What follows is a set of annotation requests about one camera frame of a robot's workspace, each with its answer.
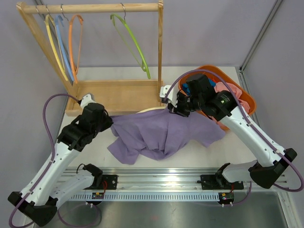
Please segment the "blue t shirt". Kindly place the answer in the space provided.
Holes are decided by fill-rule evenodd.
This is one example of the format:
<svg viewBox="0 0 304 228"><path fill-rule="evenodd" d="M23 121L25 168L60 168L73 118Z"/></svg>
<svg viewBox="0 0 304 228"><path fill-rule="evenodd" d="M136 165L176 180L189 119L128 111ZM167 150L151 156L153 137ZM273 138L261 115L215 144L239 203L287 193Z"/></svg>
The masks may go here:
<svg viewBox="0 0 304 228"><path fill-rule="evenodd" d="M209 83L212 87L215 87L216 85L216 82L211 79L209 79ZM182 90L186 93L186 95L190 95L190 89L186 83L182 84Z"/></svg>

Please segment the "cream hanger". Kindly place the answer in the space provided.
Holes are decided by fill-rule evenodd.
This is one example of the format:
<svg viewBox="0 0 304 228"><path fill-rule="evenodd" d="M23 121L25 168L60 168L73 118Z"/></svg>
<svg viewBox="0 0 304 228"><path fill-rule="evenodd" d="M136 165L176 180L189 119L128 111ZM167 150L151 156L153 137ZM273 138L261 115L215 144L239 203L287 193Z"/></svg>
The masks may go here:
<svg viewBox="0 0 304 228"><path fill-rule="evenodd" d="M166 108L166 106L158 106L158 107L148 108L148 109L144 109L144 110L141 110L141 111L137 112L137 114L145 113L145 112L149 112L149 111L155 111L155 110L162 110L162 109L165 109L165 108Z"/></svg>

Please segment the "purple t shirt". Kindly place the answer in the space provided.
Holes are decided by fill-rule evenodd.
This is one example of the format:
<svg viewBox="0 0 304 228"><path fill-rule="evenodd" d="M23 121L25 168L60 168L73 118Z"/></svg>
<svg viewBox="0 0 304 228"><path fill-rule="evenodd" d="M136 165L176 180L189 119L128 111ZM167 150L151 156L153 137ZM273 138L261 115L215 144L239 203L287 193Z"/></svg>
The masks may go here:
<svg viewBox="0 0 304 228"><path fill-rule="evenodd" d="M135 164L139 155L160 161L191 140L209 147L225 136L214 121L197 112L182 117L168 109L155 109L112 119L111 131L117 139L108 150L120 163L128 165Z"/></svg>

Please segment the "green hanger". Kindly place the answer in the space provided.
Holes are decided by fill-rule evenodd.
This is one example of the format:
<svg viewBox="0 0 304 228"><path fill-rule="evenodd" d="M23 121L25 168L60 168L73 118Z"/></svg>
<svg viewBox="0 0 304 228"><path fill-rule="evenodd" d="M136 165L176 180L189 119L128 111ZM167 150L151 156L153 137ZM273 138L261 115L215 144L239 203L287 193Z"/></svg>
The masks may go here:
<svg viewBox="0 0 304 228"><path fill-rule="evenodd" d="M146 76L148 79L151 79L151 74L149 71L149 67L148 67L146 58L143 54L143 51L142 51L135 35L133 34L133 31L130 29L129 25L126 22L125 5L122 2L120 3L120 5L123 8L123 13L124 13L123 18L116 13L112 13L110 15L110 21L112 22L112 24L113 24L115 30L117 31L117 33L119 34L121 40L123 41L125 46L128 48L128 50L130 51L131 55L133 56L133 58L135 59L135 61L137 62L137 64L141 68L141 70L146 73ZM126 31L128 36L130 37L132 45L127 41L123 32L119 29L119 27L118 27L119 22L121 23L121 27Z"/></svg>

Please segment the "light blue hanger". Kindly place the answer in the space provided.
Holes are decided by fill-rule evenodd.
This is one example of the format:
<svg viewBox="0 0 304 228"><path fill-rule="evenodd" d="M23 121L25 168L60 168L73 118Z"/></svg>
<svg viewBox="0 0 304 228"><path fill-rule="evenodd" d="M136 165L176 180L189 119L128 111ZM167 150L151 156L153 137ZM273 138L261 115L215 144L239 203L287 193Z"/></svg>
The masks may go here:
<svg viewBox="0 0 304 228"><path fill-rule="evenodd" d="M60 5L61 15L56 15L55 18L53 18L49 12L48 5L45 5L47 10L47 15L45 16L45 26L47 30L47 37L49 40L49 43L51 45L51 49L53 51L53 54L55 56L56 63L59 67L60 72L63 74L64 79L67 82L74 83L75 79L72 74L72 69L69 62L69 51L67 49L68 40L67 40L67 25L69 22L69 19L64 15L63 13L63 5ZM54 36L57 40L57 45L59 48L59 54L54 42L54 38L51 31L51 26L55 29Z"/></svg>

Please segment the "yellow hanger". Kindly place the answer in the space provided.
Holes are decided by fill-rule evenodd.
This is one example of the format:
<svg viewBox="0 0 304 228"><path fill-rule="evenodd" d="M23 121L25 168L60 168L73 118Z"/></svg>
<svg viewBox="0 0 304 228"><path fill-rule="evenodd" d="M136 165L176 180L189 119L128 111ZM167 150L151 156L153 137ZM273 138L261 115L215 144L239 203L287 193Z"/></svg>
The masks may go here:
<svg viewBox="0 0 304 228"><path fill-rule="evenodd" d="M47 30L47 36L56 60L56 63L59 67L60 72L63 75L63 78L65 79L65 81L69 81L67 75L66 75L66 70L65 70L65 66L63 63L63 56L62 56L62 51L61 51L61 47L59 44L57 44L58 47L56 47L55 44L55 40L57 40L57 43L59 42L59 39L57 37L57 29L55 26L55 21L53 19L53 17L50 14L47 14L45 16L45 20L44 20L45 26L46 26L46 30Z"/></svg>

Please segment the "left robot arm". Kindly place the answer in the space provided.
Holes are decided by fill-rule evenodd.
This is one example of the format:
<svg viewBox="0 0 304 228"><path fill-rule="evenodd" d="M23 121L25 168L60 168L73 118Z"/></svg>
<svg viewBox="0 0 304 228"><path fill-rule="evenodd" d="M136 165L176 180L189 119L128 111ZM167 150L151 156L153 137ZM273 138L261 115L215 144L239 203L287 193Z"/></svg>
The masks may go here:
<svg viewBox="0 0 304 228"><path fill-rule="evenodd" d="M9 195L8 201L15 206L14 210L19 210L32 223L42 227L77 192L105 186L102 170L92 164L85 165L63 184L56 186L56 183L71 161L112 123L102 104L91 102L84 106L82 114L62 129L52 146L51 155L32 181L20 192Z"/></svg>

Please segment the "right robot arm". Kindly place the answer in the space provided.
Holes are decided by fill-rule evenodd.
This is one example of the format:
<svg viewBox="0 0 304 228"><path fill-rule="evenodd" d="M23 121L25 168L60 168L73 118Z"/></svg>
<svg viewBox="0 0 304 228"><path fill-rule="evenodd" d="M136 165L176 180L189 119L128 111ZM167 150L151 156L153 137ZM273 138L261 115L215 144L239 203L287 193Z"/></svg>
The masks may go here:
<svg viewBox="0 0 304 228"><path fill-rule="evenodd" d="M252 162L226 163L220 167L214 177L220 188L227 188L237 181L252 181L269 189L277 186L276 181L288 167L299 174L292 164L296 151L275 143L245 112L230 87L216 92L203 70L192 70L191 74L186 80L189 95L182 93L177 86L178 80L175 80L172 85L161 89L162 102L172 113L184 117L195 111L214 117L228 127L256 158Z"/></svg>

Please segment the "wooden clothes rack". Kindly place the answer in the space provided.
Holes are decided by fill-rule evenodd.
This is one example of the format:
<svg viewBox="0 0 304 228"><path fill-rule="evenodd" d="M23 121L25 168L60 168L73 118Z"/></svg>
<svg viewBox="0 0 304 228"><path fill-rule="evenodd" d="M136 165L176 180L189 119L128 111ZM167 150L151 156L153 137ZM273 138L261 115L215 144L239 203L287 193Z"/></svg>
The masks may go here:
<svg viewBox="0 0 304 228"><path fill-rule="evenodd" d="M152 107L163 108L160 99L162 81L162 34L163 34L163 1L157 3L121 4L78 4L31 6L18 2L17 10L32 32L41 50L47 57L54 71L61 79L68 94L81 98L92 93L95 100L104 104L110 114L131 114ZM78 83L69 82L60 66L58 54L52 43L52 36L43 34L33 17L34 14L49 13L106 13L106 12L157 12L158 13L158 78L156 80L82 80Z"/></svg>

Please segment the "orange plastic basket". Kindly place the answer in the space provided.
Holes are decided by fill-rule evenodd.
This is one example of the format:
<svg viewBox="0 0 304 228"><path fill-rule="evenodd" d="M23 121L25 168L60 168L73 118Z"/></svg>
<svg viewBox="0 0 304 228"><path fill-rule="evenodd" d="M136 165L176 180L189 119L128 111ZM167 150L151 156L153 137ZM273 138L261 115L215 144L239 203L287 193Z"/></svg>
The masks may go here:
<svg viewBox="0 0 304 228"><path fill-rule="evenodd" d="M212 71L213 73L216 73L217 75L219 75L228 85L229 87L233 90L233 92L235 93L236 97L238 98L240 104L244 107L246 113L251 116L255 110L256 110L256 102L253 99L253 97L251 97L251 95L249 95L248 92L246 92L243 88L241 88L239 86L239 84L236 82L236 80L232 79L232 77L230 77L230 74L226 74L224 73L224 71L222 71L220 68L213 66L213 65L204 65L204 66L200 66L197 69L200 70L208 70L208 71ZM186 83L186 79L191 76L191 75L195 75L197 73L188 73L186 74L182 79L179 80L178 82L178 88L179 90L182 90L184 95L188 95L186 90L183 88L183 84ZM203 72L203 74L205 74L212 82L214 83L218 83L220 82L220 80L215 77L213 74L208 73L208 72ZM219 86L215 86L215 90L216 92L220 92L224 89L224 84L221 82ZM197 113L213 120L216 124L218 124L220 126L220 128L224 131L229 131L229 128L227 128L225 125L221 124L220 122L217 122L213 117L211 116L207 116L205 115L205 113L203 113L202 111L197 111Z"/></svg>

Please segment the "aluminium frame rail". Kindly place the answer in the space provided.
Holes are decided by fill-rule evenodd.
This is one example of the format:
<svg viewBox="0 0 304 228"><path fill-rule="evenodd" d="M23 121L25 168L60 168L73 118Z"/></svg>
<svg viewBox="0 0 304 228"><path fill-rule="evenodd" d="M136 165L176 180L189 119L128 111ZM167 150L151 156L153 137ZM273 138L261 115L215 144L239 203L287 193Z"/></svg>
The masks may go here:
<svg viewBox="0 0 304 228"><path fill-rule="evenodd" d="M280 198L286 222L291 228L301 227L287 192L271 187L264 189L252 180L242 180L225 187L218 187L213 168L102 168L102 179L107 183L103 201L201 201L220 202L221 193L276 192Z"/></svg>

